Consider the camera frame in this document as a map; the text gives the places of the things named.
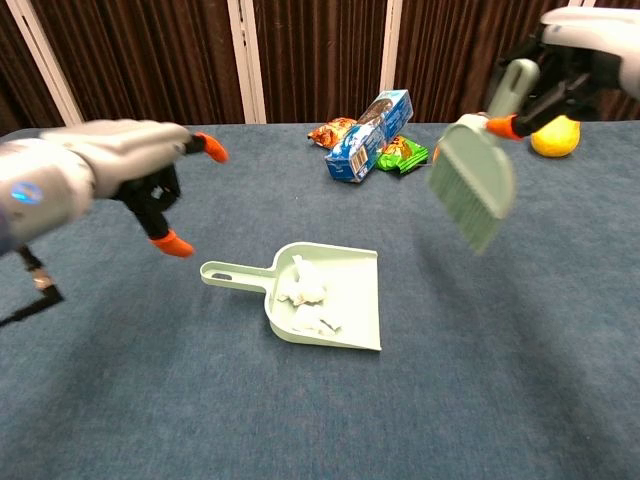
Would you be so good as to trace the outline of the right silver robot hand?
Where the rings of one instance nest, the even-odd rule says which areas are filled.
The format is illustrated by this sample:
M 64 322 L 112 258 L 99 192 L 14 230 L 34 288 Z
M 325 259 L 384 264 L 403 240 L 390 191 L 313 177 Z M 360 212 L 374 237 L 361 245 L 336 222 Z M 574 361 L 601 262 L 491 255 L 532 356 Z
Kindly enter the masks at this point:
M 536 31 L 497 66 L 504 69 L 516 59 L 535 62 L 539 79 L 518 111 L 488 120 L 488 132 L 520 140 L 561 115 L 590 121 L 597 116 L 602 90 L 639 98 L 639 11 L 576 6 L 550 10 Z

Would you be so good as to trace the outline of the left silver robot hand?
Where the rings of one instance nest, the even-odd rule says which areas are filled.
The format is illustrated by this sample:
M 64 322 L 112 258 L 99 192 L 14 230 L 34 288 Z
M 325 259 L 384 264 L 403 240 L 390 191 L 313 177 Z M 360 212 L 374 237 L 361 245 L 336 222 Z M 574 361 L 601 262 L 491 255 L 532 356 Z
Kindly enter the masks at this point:
M 164 212 L 181 197 L 175 169 L 179 158 L 205 153 L 217 163 L 229 161 L 217 139 L 175 123 L 132 119 L 47 129 L 40 138 L 79 156 L 93 172 L 94 197 L 122 202 L 156 248 L 174 257 L 194 254 Z

